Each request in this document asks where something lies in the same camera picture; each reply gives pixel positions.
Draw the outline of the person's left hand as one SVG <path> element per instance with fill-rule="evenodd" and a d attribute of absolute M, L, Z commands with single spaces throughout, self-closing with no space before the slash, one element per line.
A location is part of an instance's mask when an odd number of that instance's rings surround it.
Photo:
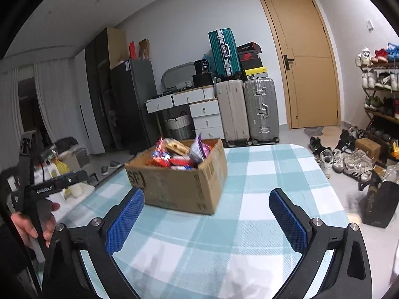
<path fill-rule="evenodd" d="M 38 232 L 34 228 L 30 218 L 28 216 L 22 215 L 19 212 L 12 213 L 10 219 L 15 225 L 20 237 L 22 238 L 24 244 L 32 248 L 30 238 L 37 239 L 39 237 Z M 49 247 L 51 243 L 51 238 L 56 226 L 56 220 L 54 215 L 51 213 L 49 219 L 45 222 L 45 227 L 43 230 L 43 238 L 45 240 L 46 247 Z"/>

